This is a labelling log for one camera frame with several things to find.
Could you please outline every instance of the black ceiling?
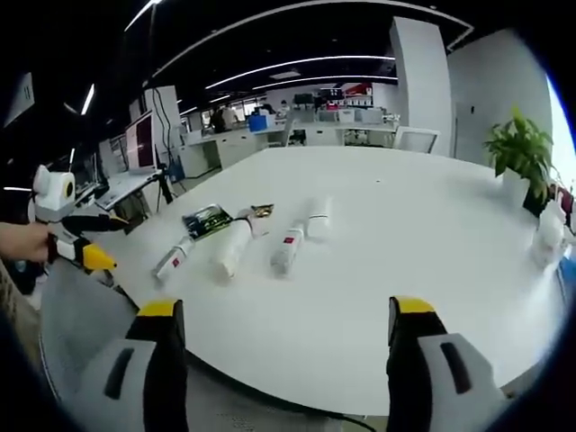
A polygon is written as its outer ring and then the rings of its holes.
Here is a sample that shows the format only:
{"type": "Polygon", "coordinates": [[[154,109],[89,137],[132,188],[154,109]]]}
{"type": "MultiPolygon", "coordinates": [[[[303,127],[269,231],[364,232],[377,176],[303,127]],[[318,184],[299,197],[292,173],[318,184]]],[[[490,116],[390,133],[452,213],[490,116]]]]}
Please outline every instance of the black ceiling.
{"type": "MultiPolygon", "coordinates": [[[[174,56],[197,41],[228,25],[255,14],[297,4],[294,1],[267,0],[215,2],[207,0],[164,0],[143,14],[128,31],[125,27],[148,0],[98,0],[94,2],[52,1],[12,2],[13,12],[0,17],[5,44],[4,69],[8,76],[32,71],[39,94],[38,113],[30,122],[25,140],[38,140],[43,131],[48,158],[81,140],[70,131],[90,131],[101,137],[125,125],[127,106],[141,91],[142,83],[174,56]],[[87,91],[96,83],[96,96],[89,114],[66,120],[63,103],[80,111],[87,91]],[[69,122],[82,123],[70,129],[69,122]]],[[[413,5],[428,7],[430,1],[413,5]]],[[[502,27],[501,15],[484,4],[453,4],[434,1],[439,12],[450,14],[475,27],[463,42],[471,41],[502,27]]],[[[275,13],[216,35],[191,50],[150,82],[176,85],[184,99],[181,109],[204,106],[218,95],[249,94],[252,87],[272,82],[272,73],[291,67],[247,76],[204,88],[223,78],[279,62],[331,55],[391,55],[389,29],[395,15],[437,23],[445,43],[453,41],[465,27],[431,13],[386,4],[345,3],[314,5],[275,13]]],[[[338,60],[296,67],[303,77],[325,75],[394,75],[390,62],[338,60]]],[[[14,81],[3,83],[3,102],[14,81]]],[[[10,140],[16,140],[15,132],[10,140]]],[[[23,150],[14,146],[13,151],[23,150]]]]}

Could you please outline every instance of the white pot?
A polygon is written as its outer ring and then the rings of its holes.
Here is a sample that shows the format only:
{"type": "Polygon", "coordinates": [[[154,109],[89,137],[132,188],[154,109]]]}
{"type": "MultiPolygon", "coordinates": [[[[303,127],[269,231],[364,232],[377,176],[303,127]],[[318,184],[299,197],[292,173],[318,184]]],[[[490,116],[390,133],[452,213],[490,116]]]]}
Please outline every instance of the white pot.
{"type": "Polygon", "coordinates": [[[506,168],[502,175],[502,192],[513,209],[522,208],[529,188],[530,180],[520,177],[516,171],[512,171],[510,168],[506,168]]]}

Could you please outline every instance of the computer monitor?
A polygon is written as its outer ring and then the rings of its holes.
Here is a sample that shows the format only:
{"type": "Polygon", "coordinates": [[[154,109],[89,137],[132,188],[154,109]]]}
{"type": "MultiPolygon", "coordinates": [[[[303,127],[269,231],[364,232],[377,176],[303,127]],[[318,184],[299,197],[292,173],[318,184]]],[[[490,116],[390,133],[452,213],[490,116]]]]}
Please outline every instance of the computer monitor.
{"type": "Polygon", "coordinates": [[[152,112],[147,112],[126,129],[128,170],[141,172],[156,169],[156,150],[152,130],[152,112]]]}
{"type": "Polygon", "coordinates": [[[320,97],[326,101],[339,101],[344,99],[344,94],[341,88],[321,88],[320,97]]]}
{"type": "Polygon", "coordinates": [[[294,104],[296,105],[314,104],[314,96],[312,95],[312,93],[295,94],[294,104]]]}

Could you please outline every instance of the office desk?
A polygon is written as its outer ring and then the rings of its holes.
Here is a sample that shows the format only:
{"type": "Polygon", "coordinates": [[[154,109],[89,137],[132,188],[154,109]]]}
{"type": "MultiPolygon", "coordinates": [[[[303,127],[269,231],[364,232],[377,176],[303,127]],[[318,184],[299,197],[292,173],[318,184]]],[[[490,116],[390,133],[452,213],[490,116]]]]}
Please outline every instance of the office desk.
{"type": "Polygon", "coordinates": [[[341,123],[328,121],[296,122],[294,130],[306,131],[306,145],[315,146],[344,146],[345,131],[368,131],[370,141],[374,145],[384,146],[385,135],[393,135],[396,128],[389,124],[368,123],[341,123]]]}
{"type": "Polygon", "coordinates": [[[510,213],[493,170],[382,148],[271,148],[198,185],[127,238],[99,238],[117,282],[142,305],[184,301],[186,347],[253,388],[316,409],[388,415],[388,300],[431,302],[449,332],[492,363],[498,386],[534,365],[563,320],[552,268],[528,257],[536,219],[510,213]],[[305,242],[285,280],[269,261],[306,200],[334,197],[332,239],[305,242]],[[160,287],[151,269],[185,235],[181,217],[275,203],[271,232],[226,285],[203,239],[160,287]]]}
{"type": "Polygon", "coordinates": [[[110,190],[96,200],[96,204],[101,209],[109,212],[115,205],[131,194],[156,181],[161,174],[162,171],[157,170],[147,174],[131,174],[125,172],[113,175],[108,179],[110,190]]]}
{"type": "MultiPolygon", "coordinates": [[[[265,130],[250,132],[248,129],[230,130],[228,132],[217,133],[202,137],[201,139],[187,143],[180,148],[180,155],[184,166],[184,172],[193,172],[192,176],[198,176],[198,172],[203,171],[204,163],[198,161],[201,153],[198,151],[199,146],[206,144],[215,144],[218,149],[218,157],[222,169],[231,167],[240,160],[252,156],[259,150],[267,148],[268,135],[278,134],[284,130],[283,125],[275,125],[265,130]]],[[[204,172],[212,169],[213,166],[206,164],[204,172]]]]}

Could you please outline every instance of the potted plant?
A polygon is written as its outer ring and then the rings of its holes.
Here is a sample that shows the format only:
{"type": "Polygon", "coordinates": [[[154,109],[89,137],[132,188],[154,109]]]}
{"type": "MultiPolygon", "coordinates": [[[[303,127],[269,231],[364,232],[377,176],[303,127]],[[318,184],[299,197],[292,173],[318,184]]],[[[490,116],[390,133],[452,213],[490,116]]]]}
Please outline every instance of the potted plant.
{"type": "Polygon", "coordinates": [[[512,120],[492,126],[484,146],[490,152],[496,177],[504,175],[502,188],[514,208],[522,206],[528,190],[540,202],[546,200],[552,144],[550,136],[517,107],[512,109],[512,120]]]}

